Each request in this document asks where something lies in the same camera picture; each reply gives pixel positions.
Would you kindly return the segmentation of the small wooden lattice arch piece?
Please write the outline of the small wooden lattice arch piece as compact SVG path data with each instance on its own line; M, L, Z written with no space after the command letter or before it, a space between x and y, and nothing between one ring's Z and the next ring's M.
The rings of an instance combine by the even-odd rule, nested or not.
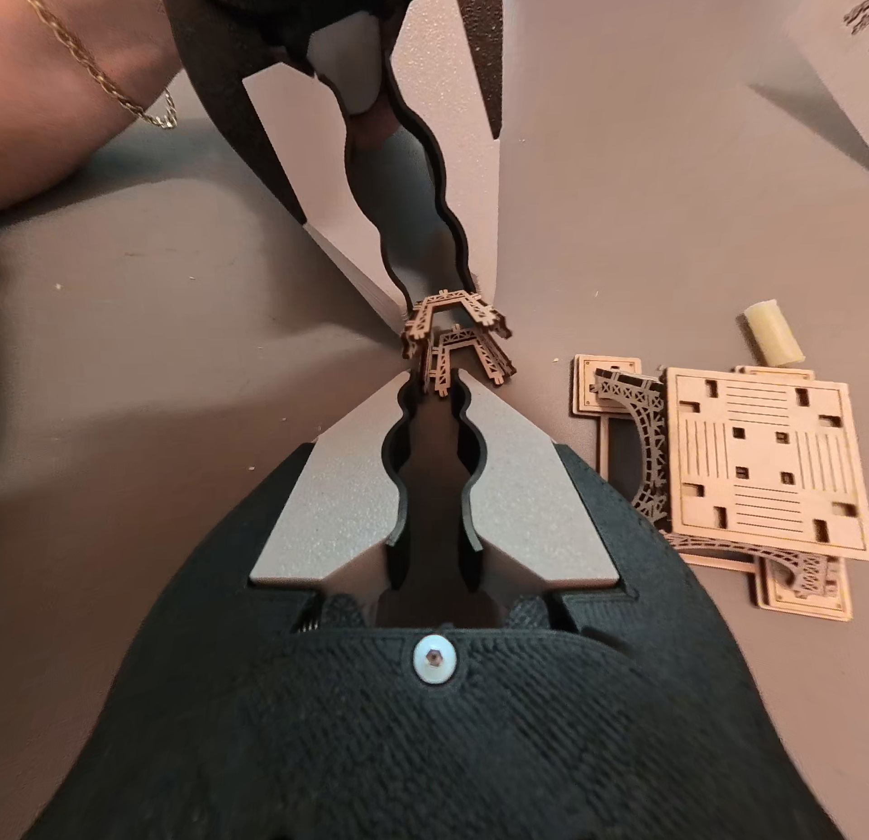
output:
M452 384L453 354L471 349L486 377L500 387L516 374L516 368L487 330L479 326L453 325L429 336L420 359L420 389L424 394L448 396Z
M440 290L422 301L414 303L401 331L401 356L410 359L417 346L429 339L436 313L461 307L472 323L482 330L495 333L503 339L512 337L513 332L506 324L506 317L493 305L486 302L476 291L459 289Z

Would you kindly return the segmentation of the wooden tower base model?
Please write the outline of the wooden tower base model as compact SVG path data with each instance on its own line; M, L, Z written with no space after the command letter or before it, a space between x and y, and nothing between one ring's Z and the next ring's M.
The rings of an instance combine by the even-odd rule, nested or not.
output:
M867 490L848 386L808 370L669 367L577 354L571 413L631 421L639 485L629 502L691 565L749 575L762 609L853 619L846 562L867 561Z

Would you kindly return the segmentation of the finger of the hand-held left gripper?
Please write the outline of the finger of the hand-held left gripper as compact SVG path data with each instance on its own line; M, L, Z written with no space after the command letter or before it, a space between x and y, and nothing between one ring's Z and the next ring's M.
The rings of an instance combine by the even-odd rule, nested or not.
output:
M304 231L388 325L417 285L417 157L385 94L361 115L285 64L244 81L291 182Z
M404 105L428 128L445 166L445 202L468 243L469 269L494 296L500 141L491 133L458 0L412 0L390 66Z

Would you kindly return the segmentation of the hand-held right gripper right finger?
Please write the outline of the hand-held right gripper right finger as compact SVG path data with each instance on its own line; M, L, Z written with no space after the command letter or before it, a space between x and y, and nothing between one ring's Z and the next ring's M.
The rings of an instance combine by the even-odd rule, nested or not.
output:
M454 371L462 488L459 565L487 595L614 587L619 574L549 434Z

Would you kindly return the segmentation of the cream wax cylinder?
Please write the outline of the cream wax cylinder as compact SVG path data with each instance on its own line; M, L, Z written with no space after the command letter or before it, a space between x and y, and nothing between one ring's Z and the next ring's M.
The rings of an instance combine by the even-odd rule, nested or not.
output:
M775 299L748 306L743 316L766 366L791 368L805 362L806 356Z

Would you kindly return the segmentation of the person's left forearm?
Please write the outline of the person's left forearm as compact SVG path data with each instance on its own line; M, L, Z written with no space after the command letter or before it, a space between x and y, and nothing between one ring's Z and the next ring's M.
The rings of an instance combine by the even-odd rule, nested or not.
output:
M181 69L163 0L36 0L132 107ZM137 120L29 0L1 0L1 207L68 178Z

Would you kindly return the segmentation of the paper instruction sheet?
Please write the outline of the paper instruction sheet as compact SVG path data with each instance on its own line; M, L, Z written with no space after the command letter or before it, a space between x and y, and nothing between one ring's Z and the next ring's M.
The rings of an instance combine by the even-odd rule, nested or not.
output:
M868 0L805 0L787 33L863 141L868 140Z

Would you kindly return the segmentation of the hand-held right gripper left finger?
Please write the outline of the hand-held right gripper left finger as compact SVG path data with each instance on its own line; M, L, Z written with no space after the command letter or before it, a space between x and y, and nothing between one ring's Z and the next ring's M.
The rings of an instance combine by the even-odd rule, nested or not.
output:
M389 588L387 540L401 494L387 472L387 434L403 419L400 372L321 433L256 560L253 585L325 595L381 595Z

